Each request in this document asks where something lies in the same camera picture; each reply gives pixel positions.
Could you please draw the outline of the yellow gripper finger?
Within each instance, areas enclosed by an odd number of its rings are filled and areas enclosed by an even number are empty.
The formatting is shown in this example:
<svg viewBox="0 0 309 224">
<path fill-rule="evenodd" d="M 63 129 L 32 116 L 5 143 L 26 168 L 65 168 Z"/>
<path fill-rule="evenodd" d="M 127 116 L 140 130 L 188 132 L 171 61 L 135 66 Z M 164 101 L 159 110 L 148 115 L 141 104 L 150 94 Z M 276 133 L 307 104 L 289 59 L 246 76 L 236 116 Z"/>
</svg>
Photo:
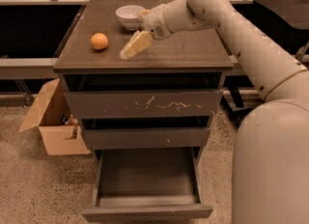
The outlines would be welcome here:
<svg viewBox="0 0 309 224">
<path fill-rule="evenodd" d="M 128 60 L 148 48 L 153 43 L 153 37 L 148 31 L 136 31 L 120 52 L 123 60 Z"/>
<path fill-rule="evenodd" d="M 140 10 L 138 13 L 137 13 L 137 18 L 140 20 L 140 21 L 143 21 L 145 19 L 145 17 L 150 13 L 151 11 L 150 10 Z"/>
</svg>

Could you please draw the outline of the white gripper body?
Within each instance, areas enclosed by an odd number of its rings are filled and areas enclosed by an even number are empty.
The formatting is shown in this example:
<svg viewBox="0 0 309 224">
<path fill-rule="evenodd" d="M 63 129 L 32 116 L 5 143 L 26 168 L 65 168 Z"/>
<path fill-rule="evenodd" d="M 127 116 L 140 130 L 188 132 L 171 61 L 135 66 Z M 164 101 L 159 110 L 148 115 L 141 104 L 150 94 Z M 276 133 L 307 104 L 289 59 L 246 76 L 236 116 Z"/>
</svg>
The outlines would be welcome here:
<svg viewBox="0 0 309 224">
<path fill-rule="evenodd" d="M 164 17 L 165 5 L 161 4 L 150 9 L 150 13 L 142 21 L 142 28 L 151 33 L 155 40 L 163 40 L 171 36 Z"/>
</svg>

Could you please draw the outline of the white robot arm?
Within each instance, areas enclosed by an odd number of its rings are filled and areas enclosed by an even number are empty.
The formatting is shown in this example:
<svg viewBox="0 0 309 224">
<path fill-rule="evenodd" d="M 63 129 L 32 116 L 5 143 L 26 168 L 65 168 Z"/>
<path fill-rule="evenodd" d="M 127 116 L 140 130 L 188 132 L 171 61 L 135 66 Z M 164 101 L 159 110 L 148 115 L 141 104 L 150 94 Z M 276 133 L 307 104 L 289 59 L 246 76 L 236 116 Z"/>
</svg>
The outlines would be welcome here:
<svg viewBox="0 0 309 224">
<path fill-rule="evenodd" d="M 309 224 L 309 69 L 229 0 L 175 0 L 138 16 L 123 59 L 177 32 L 215 28 L 263 100 L 236 136 L 232 224 Z"/>
</svg>

